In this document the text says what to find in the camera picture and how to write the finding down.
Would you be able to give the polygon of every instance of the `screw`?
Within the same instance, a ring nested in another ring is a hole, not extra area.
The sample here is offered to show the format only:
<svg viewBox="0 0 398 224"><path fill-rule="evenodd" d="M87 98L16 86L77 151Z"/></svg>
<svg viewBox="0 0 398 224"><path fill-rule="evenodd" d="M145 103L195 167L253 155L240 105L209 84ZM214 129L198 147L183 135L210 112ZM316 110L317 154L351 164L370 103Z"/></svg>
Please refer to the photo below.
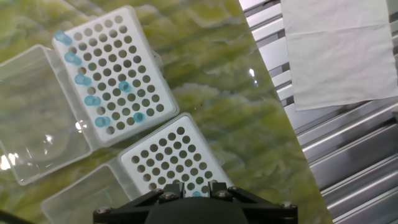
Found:
<svg viewBox="0 0 398 224"><path fill-rule="evenodd" d="M232 195L231 195L231 193L229 193L226 190L220 190L219 192L217 192L215 194L215 196L218 198L227 198L227 197L231 197Z"/></svg>
<svg viewBox="0 0 398 224"><path fill-rule="evenodd" d="M161 193L161 192L163 192L163 189L155 189L154 192Z"/></svg>
<svg viewBox="0 0 398 224"><path fill-rule="evenodd" d="M112 210L112 208L110 208L110 207L101 207L101 208L95 210L95 212L98 214L105 214L105 213L110 212L111 210Z"/></svg>
<svg viewBox="0 0 398 224"><path fill-rule="evenodd" d="M237 186L232 186L232 187L229 187L228 189L230 189L230 190L239 190L239 187L237 187Z"/></svg>
<svg viewBox="0 0 398 224"><path fill-rule="evenodd" d="M176 194L173 193L173 192L164 192L164 193L159 197L159 199L162 199L162 200L173 200L173 199L176 199L176 198L177 198L177 196L176 196Z"/></svg>
<svg viewBox="0 0 398 224"><path fill-rule="evenodd" d="M294 205L292 202L282 202L279 204L281 207L284 208L294 208L296 205Z"/></svg>

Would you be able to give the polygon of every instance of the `plastic tray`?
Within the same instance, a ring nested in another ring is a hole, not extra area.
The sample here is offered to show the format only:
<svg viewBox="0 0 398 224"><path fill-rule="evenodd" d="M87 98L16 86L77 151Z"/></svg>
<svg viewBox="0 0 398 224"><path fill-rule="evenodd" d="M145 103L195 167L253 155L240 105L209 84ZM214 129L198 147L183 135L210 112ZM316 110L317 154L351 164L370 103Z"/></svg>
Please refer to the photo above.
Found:
<svg viewBox="0 0 398 224"><path fill-rule="evenodd" d="M97 208L118 208L138 195L131 179L113 159L43 201L42 211L51 223L93 223Z"/></svg>
<svg viewBox="0 0 398 224"><path fill-rule="evenodd" d="M231 185L188 113L123 150L118 160L142 194L175 181L185 182L188 197L208 193L211 180Z"/></svg>
<svg viewBox="0 0 398 224"><path fill-rule="evenodd" d="M88 118L86 125L92 127L100 146L110 146L178 114L178 105L131 6L65 33L72 40L70 45L53 39L69 76L60 81L72 86L74 93L65 91L71 107L74 111L83 108L82 117ZM81 64L67 61L70 52ZM76 82L77 75L91 83ZM85 103L91 96L99 104ZM99 126L98 119L107 122Z"/></svg>

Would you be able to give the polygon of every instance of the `metal rack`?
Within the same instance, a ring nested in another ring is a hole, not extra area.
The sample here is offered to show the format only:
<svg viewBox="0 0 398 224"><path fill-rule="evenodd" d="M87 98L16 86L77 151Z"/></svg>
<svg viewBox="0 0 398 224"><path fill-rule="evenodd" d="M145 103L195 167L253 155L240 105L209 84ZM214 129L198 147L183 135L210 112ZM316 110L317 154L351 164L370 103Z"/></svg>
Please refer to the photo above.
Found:
<svg viewBox="0 0 398 224"><path fill-rule="evenodd" d="M398 98L296 112L280 1L240 3L333 221L397 222ZM398 68L398 1L387 3Z"/></svg>

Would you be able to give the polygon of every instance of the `white tissue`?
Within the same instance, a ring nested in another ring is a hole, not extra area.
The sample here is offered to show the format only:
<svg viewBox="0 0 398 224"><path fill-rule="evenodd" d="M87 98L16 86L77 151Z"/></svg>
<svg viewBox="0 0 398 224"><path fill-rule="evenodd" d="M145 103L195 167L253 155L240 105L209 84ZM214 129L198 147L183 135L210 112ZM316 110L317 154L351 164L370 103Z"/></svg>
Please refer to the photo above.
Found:
<svg viewBox="0 0 398 224"><path fill-rule="evenodd" d="M282 0L296 110L398 96L385 0Z"/></svg>

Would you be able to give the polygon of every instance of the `blue pipette tip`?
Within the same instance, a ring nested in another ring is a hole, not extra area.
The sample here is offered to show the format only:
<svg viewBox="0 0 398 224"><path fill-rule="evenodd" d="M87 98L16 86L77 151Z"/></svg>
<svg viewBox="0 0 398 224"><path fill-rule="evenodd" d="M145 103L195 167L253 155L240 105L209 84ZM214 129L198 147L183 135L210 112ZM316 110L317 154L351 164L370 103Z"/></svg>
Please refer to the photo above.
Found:
<svg viewBox="0 0 398 224"><path fill-rule="evenodd" d="M85 85L88 86L91 84L91 79L85 75L78 74L75 76L75 83L78 85Z"/></svg>
<svg viewBox="0 0 398 224"><path fill-rule="evenodd" d="M137 113L134 114L133 118L134 118L135 122L140 123L140 122L142 122L144 120L145 116L144 116L143 113L137 112Z"/></svg>
<svg viewBox="0 0 398 224"><path fill-rule="evenodd" d="M81 65L81 58L79 56L75 55L73 52L66 53L65 60L67 62L75 64L75 65Z"/></svg>
<svg viewBox="0 0 398 224"><path fill-rule="evenodd" d="M199 192L194 192L192 194L192 197L201 197L201 194Z"/></svg>
<svg viewBox="0 0 398 224"><path fill-rule="evenodd" d="M95 125L99 128L102 128L103 126L107 126L111 122L109 117L99 117L95 119Z"/></svg>
<svg viewBox="0 0 398 224"><path fill-rule="evenodd" d="M122 82L119 83L119 89L121 91L127 92L127 91L131 90L131 86L130 86L130 84L128 82L122 81Z"/></svg>
<svg viewBox="0 0 398 224"><path fill-rule="evenodd" d="M58 30L54 33L54 38L55 40L64 43L65 45L71 45L72 44L72 38L70 36L66 35L66 33L62 30Z"/></svg>
<svg viewBox="0 0 398 224"><path fill-rule="evenodd" d="M87 106L96 106L101 103L101 99L98 96L86 96L85 104Z"/></svg>

